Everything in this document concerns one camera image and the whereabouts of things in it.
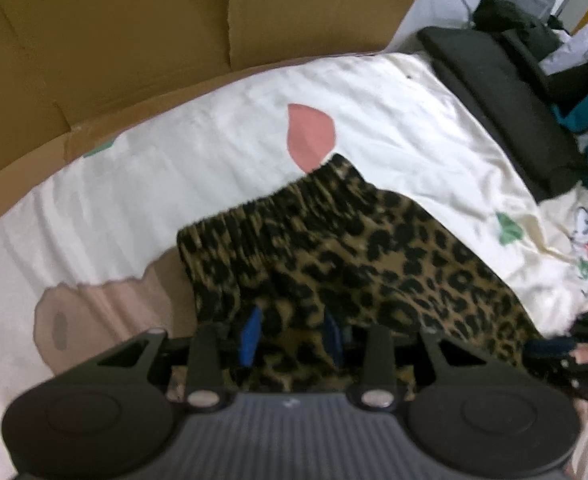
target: bed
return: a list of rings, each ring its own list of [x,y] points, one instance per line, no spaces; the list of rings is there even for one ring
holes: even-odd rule
[[[195,326],[175,237],[330,154],[442,222],[538,330],[588,311],[588,191],[536,203],[510,158],[424,56],[320,59],[149,119],[0,218],[0,420],[27,388],[151,326]],[[0,479],[14,473],[0,437]]]

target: black cushion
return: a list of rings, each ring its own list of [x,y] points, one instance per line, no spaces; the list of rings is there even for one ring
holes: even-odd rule
[[[544,60],[563,44],[552,29],[543,23],[533,27],[517,28],[516,34],[536,61]]]
[[[576,184],[586,161],[574,139],[559,126],[547,104],[490,34],[427,27],[419,31],[418,38],[474,96],[503,137],[509,149],[506,154],[529,180],[539,183],[549,196],[567,192]]]
[[[536,57],[520,40],[518,31],[506,30],[498,40],[521,77],[532,86],[538,97],[547,103],[556,104],[563,115],[587,97],[588,62],[546,75]]]

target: screw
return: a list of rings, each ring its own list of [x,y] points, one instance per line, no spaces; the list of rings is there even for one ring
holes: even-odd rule
[[[389,408],[394,396],[387,390],[369,390],[362,394],[360,401],[370,408]]]
[[[213,408],[220,402],[220,396],[212,390],[196,390],[187,396],[187,402],[194,408]]]

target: round black pad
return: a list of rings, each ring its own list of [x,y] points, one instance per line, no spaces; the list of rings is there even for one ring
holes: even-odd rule
[[[487,478],[523,478],[569,459],[580,425],[570,399],[546,386],[425,388],[409,428],[434,459]]]
[[[9,406],[2,434],[23,472],[108,478],[151,459],[172,426],[170,403],[150,384],[45,384]]]

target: blue gripper pad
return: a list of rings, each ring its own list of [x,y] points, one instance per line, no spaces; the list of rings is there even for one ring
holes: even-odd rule
[[[323,321],[323,346],[334,364],[339,368],[342,367],[343,338],[341,330],[327,309],[325,309],[325,320]]]
[[[238,349],[238,361],[242,366],[250,367],[253,364],[258,341],[261,339],[261,324],[263,313],[256,307],[241,330],[241,347]]]

